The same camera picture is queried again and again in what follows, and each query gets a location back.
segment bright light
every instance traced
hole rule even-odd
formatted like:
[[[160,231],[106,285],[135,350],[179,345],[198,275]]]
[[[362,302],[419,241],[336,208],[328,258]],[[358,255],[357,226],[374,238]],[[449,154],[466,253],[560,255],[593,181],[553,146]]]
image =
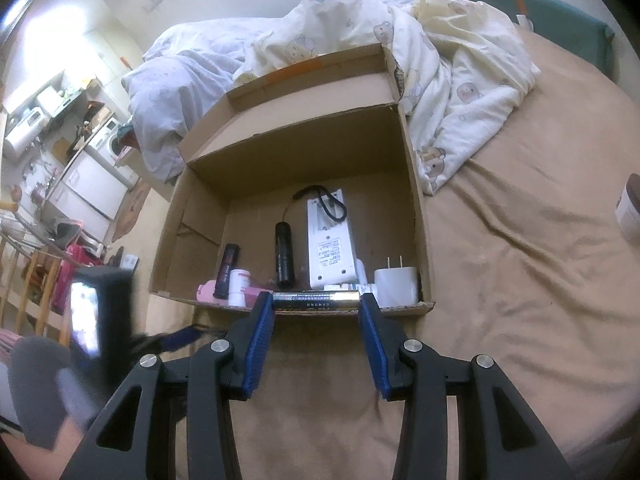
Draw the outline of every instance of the bright light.
[[[71,327],[74,339],[89,357],[98,357],[98,293],[84,283],[72,283]]]
[[[28,0],[18,0],[11,6],[7,14],[4,16],[4,20],[2,20],[3,27],[9,25],[9,23],[11,23],[20,15],[21,10],[27,4],[27,1]]]
[[[84,12],[74,6],[55,7],[33,18],[24,34],[30,72],[49,73],[74,62],[85,27]]]

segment orange tape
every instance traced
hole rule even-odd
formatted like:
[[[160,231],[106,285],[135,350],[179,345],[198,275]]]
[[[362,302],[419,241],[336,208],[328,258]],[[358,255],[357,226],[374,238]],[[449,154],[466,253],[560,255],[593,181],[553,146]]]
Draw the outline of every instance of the orange tape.
[[[519,14],[524,14],[525,16],[527,16],[527,4],[524,2],[524,0],[516,0],[516,4],[518,6],[518,10],[520,11]]]
[[[305,74],[307,72],[312,72],[313,70],[318,70],[322,68],[322,62],[319,57],[313,57],[312,59],[305,59],[304,61],[300,61],[299,63],[294,63],[293,65],[286,66],[275,72],[271,72],[267,75],[268,83],[277,83],[280,81],[284,81],[285,79],[290,79],[297,75]]]

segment box flap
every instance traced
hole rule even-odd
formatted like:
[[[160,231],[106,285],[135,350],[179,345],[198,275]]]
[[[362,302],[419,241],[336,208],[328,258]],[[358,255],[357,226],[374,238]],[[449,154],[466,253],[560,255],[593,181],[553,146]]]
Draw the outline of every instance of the box flap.
[[[296,63],[230,90],[178,148],[189,162],[286,124],[397,102],[398,77],[393,56],[378,43]]]

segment beige bed sheet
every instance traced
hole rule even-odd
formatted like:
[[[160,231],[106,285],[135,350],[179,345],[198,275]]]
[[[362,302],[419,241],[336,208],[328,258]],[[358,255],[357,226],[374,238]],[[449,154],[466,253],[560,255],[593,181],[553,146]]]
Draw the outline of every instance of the beige bed sheet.
[[[443,355],[492,355],[588,472],[639,404],[640,256],[614,208],[640,170],[640,110],[590,64],[523,35],[539,85],[425,197],[437,303],[402,322]],[[402,407],[376,395],[356,320],[278,319],[260,388],[232,403],[243,477],[389,479]]]

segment silver screw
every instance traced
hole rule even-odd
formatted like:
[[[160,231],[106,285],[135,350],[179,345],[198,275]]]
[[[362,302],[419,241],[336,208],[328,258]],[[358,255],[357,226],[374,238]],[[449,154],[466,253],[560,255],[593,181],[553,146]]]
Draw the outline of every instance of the silver screw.
[[[147,354],[140,359],[140,365],[144,368],[151,368],[158,362],[158,358],[153,354]]]
[[[486,354],[480,354],[476,357],[476,362],[482,368],[491,368],[494,365],[494,360]]]
[[[229,341],[226,339],[216,339],[213,343],[211,343],[211,349],[214,352],[224,352],[227,348],[229,348]]]
[[[404,349],[408,352],[419,352],[422,350],[422,343],[417,339],[407,339],[404,342]]]

